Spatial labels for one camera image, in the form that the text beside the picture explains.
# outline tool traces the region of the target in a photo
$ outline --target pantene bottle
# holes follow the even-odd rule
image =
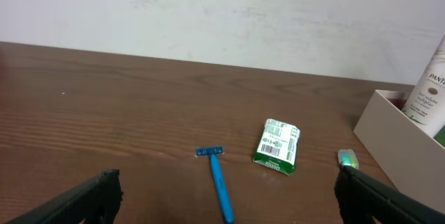
[[[402,112],[431,137],[445,125],[445,36]]]

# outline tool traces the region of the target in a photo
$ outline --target white wall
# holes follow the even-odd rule
[[[416,83],[445,0],[0,0],[0,40]]]

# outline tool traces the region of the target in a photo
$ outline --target blue razor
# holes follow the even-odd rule
[[[196,157],[210,156],[210,167],[211,174],[213,175],[213,180],[215,182],[216,193],[218,194],[218,199],[220,201],[220,207],[222,212],[222,217],[226,224],[231,224],[234,222],[234,212],[232,211],[232,206],[230,205],[229,194],[225,187],[223,173],[221,172],[220,163],[216,155],[224,154],[223,147],[202,147],[196,149]]]

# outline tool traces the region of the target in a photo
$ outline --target blue handle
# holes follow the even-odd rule
[[[224,222],[227,224],[233,223],[234,212],[232,211],[232,206],[230,205],[229,194],[225,188],[220,163],[214,154],[210,156],[210,167],[213,180],[215,181],[216,193],[218,194],[218,199],[220,201],[222,216],[224,216]]]

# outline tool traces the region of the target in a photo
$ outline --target brown logo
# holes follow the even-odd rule
[[[436,95],[438,92],[437,92],[437,89],[435,89],[435,88],[429,88],[428,89],[428,92],[431,94],[431,95]]]

